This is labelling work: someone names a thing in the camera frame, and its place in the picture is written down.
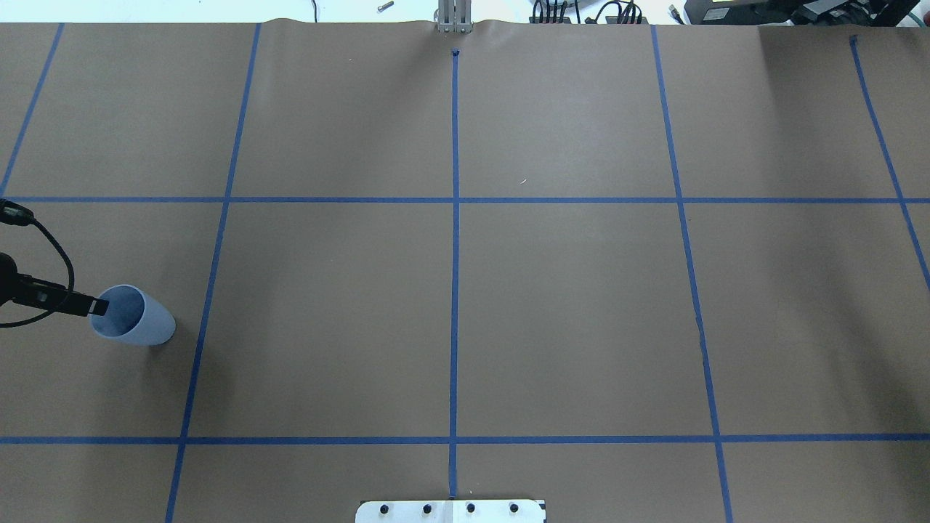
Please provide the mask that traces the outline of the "blue cup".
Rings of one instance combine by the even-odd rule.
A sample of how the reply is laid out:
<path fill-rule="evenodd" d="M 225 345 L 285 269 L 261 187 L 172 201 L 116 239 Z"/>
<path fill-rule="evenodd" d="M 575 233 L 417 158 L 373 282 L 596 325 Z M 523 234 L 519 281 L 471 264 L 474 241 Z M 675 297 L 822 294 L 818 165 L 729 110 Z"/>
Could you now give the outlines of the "blue cup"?
<path fill-rule="evenodd" d="M 114 285 L 100 295 L 103 315 L 89 317 L 91 330 L 105 340 L 133 346 L 158 346 L 176 332 L 175 318 L 165 306 L 133 285 Z"/>

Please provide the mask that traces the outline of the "white post base plate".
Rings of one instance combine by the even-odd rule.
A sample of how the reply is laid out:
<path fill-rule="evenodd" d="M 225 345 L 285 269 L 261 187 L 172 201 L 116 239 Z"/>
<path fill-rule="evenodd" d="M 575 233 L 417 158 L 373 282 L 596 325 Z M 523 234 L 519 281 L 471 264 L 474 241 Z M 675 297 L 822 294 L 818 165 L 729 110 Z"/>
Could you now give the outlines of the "white post base plate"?
<path fill-rule="evenodd" d="M 356 510 L 355 522 L 546 522 L 544 500 L 372 500 Z"/>

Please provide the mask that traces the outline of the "aluminium frame post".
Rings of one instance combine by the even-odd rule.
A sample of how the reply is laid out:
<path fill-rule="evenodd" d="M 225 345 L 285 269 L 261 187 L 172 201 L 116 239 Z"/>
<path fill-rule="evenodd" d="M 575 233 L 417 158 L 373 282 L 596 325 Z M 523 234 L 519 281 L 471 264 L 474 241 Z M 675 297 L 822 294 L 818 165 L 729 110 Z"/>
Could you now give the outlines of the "aluminium frame post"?
<path fill-rule="evenodd" d="M 474 30 L 472 1 L 439 0 L 433 19 L 439 33 L 471 33 Z"/>

